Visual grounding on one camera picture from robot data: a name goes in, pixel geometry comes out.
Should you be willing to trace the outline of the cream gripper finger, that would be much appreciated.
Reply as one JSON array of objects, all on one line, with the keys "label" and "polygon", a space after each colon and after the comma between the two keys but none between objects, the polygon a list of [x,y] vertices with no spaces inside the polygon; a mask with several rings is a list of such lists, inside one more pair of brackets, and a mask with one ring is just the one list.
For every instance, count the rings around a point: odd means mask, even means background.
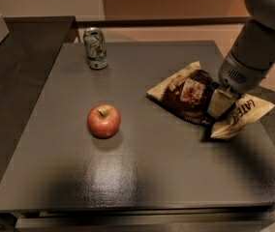
[{"label": "cream gripper finger", "polygon": [[230,88],[218,88],[211,96],[207,113],[215,119],[221,117],[238,99]]}]

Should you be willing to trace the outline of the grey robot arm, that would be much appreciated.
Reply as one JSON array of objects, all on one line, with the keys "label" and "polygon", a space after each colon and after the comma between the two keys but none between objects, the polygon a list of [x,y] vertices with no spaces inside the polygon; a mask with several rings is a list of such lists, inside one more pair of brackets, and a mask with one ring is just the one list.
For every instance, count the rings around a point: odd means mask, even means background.
[{"label": "grey robot arm", "polygon": [[219,118],[238,99],[254,90],[275,64],[275,0],[244,0],[250,18],[218,72],[207,113]]}]

